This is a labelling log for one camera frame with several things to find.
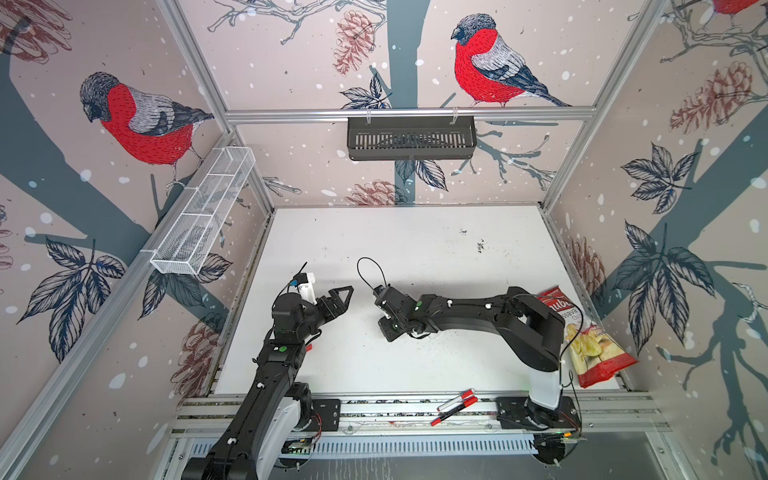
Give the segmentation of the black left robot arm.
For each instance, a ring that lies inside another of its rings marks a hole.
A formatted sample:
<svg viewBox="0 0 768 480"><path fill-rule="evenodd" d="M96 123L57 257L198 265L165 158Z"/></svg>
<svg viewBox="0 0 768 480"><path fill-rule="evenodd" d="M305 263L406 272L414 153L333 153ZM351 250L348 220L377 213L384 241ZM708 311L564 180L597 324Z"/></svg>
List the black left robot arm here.
<svg viewBox="0 0 768 480"><path fill-rule="evenodd" d="M253 383L234 418L203 458L191 458L183 479L267 479L289 434L311 422L311 391L296 377L310 341L347 312L354 288L314 299L311 285L278 295L273 324L255 358Z"/></svg>

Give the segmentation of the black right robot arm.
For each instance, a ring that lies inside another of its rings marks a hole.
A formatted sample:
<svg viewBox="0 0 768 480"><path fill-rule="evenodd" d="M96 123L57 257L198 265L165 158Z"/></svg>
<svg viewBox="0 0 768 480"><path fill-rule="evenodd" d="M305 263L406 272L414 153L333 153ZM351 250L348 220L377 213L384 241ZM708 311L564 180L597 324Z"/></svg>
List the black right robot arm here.
<svg viewBox="0 0 768 480"><path fill-rule="evenodd" d="M373 295L375 306L384 313L379 328L387 341L451 330L498 335L529 369L529 402L549 411L559 408L566 321L537 296L512 286L487 298L425 294L414 299L391 285L375 287Z"/></svg>

